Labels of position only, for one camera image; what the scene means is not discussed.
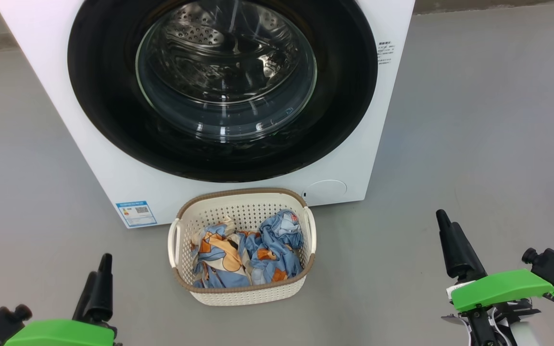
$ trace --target washing machine door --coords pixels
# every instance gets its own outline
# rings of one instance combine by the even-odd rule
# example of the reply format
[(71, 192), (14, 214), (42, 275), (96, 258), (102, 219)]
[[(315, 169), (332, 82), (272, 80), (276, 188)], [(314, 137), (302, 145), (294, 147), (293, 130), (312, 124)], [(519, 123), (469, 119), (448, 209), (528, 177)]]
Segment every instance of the washing machine door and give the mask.
[(128, 155), (248, 182), (338, 147), (365, 115), (378, 58), (354, 0), (86, 0), (68, 68), (88, 118)]

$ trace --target sticker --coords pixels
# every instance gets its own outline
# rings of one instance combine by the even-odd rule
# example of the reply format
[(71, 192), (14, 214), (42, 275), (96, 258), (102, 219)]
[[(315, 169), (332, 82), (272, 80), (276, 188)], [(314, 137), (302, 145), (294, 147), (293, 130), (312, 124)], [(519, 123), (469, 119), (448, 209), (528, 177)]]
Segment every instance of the sticker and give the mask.
[(158, 223), (146, 201), (117, 203), (117, 208), (130, 227), (156, 225)]
[(391, 41), (378, 43), (378, 65), (386, 65), (392, 61), (395, 45)]

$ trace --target basket handle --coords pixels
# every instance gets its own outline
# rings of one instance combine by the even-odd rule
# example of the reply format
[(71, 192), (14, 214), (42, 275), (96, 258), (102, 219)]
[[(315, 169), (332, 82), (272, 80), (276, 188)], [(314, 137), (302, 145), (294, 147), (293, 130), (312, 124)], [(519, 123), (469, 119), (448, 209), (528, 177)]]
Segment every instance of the basket handle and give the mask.
[(178, 263), (178, 241), (181, 237), (181, 229), (178, 225), (179, 219), (175, 219), (170, 225), (170, 230), (168, 231), (168, 259), (170, 260), (170, 266), (172, 269), (176, 268), (176, 263)]
[(312, 210), (309, 207), (305, 207), (305, 216), (307, 221), (307, 227), (309, 228), (309, 232), (312, 235), (312, 254), (315, 253), (315, 247), (316, 247), (316, 230), (315, 230), (315, 218), (314, 213), (312, 213)]

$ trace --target front-load washing machine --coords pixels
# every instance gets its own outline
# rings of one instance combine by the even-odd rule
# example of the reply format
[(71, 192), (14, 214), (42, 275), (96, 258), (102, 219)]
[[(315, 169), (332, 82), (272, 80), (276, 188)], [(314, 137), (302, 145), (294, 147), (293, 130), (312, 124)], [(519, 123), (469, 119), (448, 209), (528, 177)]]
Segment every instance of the front-load washing machine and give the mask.
[(282, 187), (365, 198), (414, 0), (0, 0), (129, 228)]

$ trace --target brown basket rim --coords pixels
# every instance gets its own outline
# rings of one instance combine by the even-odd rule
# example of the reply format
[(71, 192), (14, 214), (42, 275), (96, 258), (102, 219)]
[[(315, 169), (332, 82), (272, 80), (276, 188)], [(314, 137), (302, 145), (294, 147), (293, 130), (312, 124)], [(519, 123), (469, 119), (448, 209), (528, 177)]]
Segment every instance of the brown basket rim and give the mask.
[[(207, 199), (217, 198), (217, 197), (226, 197), (226, 196), (235, 196), (235, 195), (249, 195), (252, 193), (283, 193), (284, 195), (290, 195), (291, 197), (294, 197), (301, 203), (303, 207), (306, 207), (307, 204), (305, 200), (294, 191), (285, 189), (285, 188), (244, 188), (240, 190), (229, 190), (229, 191), (222, 191), (222, 192), (215, 192), (215, 193), (208, 193), (206, 195), (195, 197), (189, 202), (185, 203), (181, 210), (178, 211), (178, 214), (176, 215), (176, 218), (180, 219), (185, 211), (189, 209), (189, 207), (200, 201), (204, 201)], [(250, 292), (250, 291), (260, 291), (262, 289), (269, 289), (274, 287), (280, 287), (282, 285), (288, 285), (293, 284), (302, 278), (305, 278), (309, 271), (311, 270), (312, 266), (314, 265), (315, 261), (315, 253), (311, 254), (309, 256), (309, 261), (307, 265), (305, 266), (305, 269), (303, 269), (303, 272), (295, 276), (294, 278), (289, 278), (283, 281), (277, 281), (275, 283), (267, 283), (267, 284), (259, 284), (259, 285), (249, 285), (247, 287), (234, 287), (234, 288), (198, 288), (193, 287), (192, 285), (186, 283), (183, 278), (181, 277), (181, 274), (178, 273), (178, 269), (173, 268), (174, 276), (178, 283), (183, 286), (183, 288), (187, 289), (187, 291), (193, 292), (193, 293), (201, 293), (201, 294), (215, 294), (215, 293), (242, 293), (242, 292)]]

